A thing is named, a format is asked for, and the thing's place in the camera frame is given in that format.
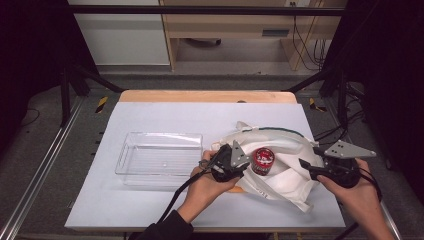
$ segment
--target person's right hand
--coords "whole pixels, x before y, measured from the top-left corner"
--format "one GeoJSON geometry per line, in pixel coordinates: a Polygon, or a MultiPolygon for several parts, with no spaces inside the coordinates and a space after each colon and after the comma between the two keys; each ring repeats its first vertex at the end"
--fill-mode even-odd
{"type": "MultiPolygon", "coordinates": [[[[368,163],[357,159],[359,168],[370,172],[368,163]]],[[[325,176],[318,180],[343,203],[355,221],[364,228],[369,239],[393,239],[387,227],[377,190],[366,179],[361,178],[353,188],[343,188],[325,176]]]]}

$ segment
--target gray carpet floor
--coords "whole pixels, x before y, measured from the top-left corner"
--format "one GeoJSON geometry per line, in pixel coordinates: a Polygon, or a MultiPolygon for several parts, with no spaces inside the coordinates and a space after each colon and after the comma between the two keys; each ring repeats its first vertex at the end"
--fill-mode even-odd
{"type": "MultiPolygon", "coordinates": [[[[286,76],[290,79],[282,81],[282,77],[259,76],[109,76],[109,79],[131,89],[284,89],[301,81],[302,77],[286,76]]],[[[309,99],[313,97],[318,106],[329,110],[335,104],[333,99],[320,99],[313,90],[305,90],[297,94],[297,100],[304,107],[314,135],[337,125],[331,111],[320,112],[311,109],[309,99]]],[[[80,233],[66,229],[64,223],[70,212],[70,204],[78,196],[84,178],[88,172],[102,132],[106,129],[108,118],[118,101],[119,94],[112,93],[96,84],[92,84],[89,97],[84,98],[82,109],[76,122],[67,136],[55,163],[36,197],[19,230],[18,239],[95,239],[111,237],[121,239],[122,233],[80,233]],[[101,97],[109,99],[101,113],[95,113],[101,97]]],[[[38,168],[44,154],[53,141],[60,124],[60,91],[53,88],[35,96],[30,104],[23,126],[16,135],[13,144],[2,156],[0,162],[0,225],[4,225],[12,214],[14,207],[24,194],[33,174],[38,168]]],[[[361,110],[357,102],[350,106],[349,114],[361,110]]],[[[384,202],[396,223],[403,239],[424,239],[424,208],[415,198],[401,172],[389,171],[385,167],[384,158],[369,130],[366,121],[360,118],[349,126],[348,139],[354,144],[372,149],[379,156],[370,159],[371,170],[377,178],[383,194],[384,202]]],[[[340,132],[324,139],[331,142],[338,138],[340,132]]],[[[352,220],[343,213],[347,225],[352,220]]],[[[303,234],[303,239],[332,239],[337,233],[303,234]]],[[[280,234],[280,239],[297,239],[294,234],[280,234]]],[[[365,239],[363,232],[358,229],[346,239],[365,239]]]]}

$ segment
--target wooden cabinet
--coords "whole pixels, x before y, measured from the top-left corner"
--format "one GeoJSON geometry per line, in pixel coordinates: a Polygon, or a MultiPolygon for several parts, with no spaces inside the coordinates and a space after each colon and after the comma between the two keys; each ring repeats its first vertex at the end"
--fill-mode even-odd
{"type": "MultiPolygon", "coordinates": [[[[310,0],[309,7],[344,7],[347,0],[310,0]]],[[[284,7],[286,0],[161,0],[166,6],[260,6],[284,7]]],[[[294,30],[293,16],[243,15],[163,15],[171,67],[174,69],[181,38],[278,38],[290,66],[296,70],[300,56],[294,48],[293,37],[300,54],[305,52],[302,40],[332,39],[340,17],[296,17],[299,35],[294,30]]]]}

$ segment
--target white plastic bag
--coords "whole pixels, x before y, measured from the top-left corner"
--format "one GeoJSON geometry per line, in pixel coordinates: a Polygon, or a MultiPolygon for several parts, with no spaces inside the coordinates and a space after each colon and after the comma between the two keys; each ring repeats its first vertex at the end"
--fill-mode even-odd
{"type": "Polygon", "coordinates": [[[212,149],[218,150],[227,143],[232,145],[236,140],[247,156],[252,156],[261,147],[269,148],[275,155],[275,162],[266,176],[254,173],[249,166],[237,186],[267,199],[289,200],[303,212],[309,212],[313,206],[307,202],[308,195],[319,183],[311,180],[309,172],[300,166],[299,158],[321,167],[322,160],[312,148],[316,143],[284,128],[253,128],[242,122],[237,128],[239,132],[224,137],[213,144],[212,149]]]}

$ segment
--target transparent plastic bin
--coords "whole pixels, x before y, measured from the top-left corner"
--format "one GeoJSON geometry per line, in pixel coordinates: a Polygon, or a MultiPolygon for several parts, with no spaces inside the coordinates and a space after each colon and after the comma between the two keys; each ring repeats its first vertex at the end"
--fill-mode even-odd
{"type": "Polygon", "coordinates": [[[124,184],[149,190],[176,190],[202,157],[202,135],[128,133],[116,165],[124,184]]]}

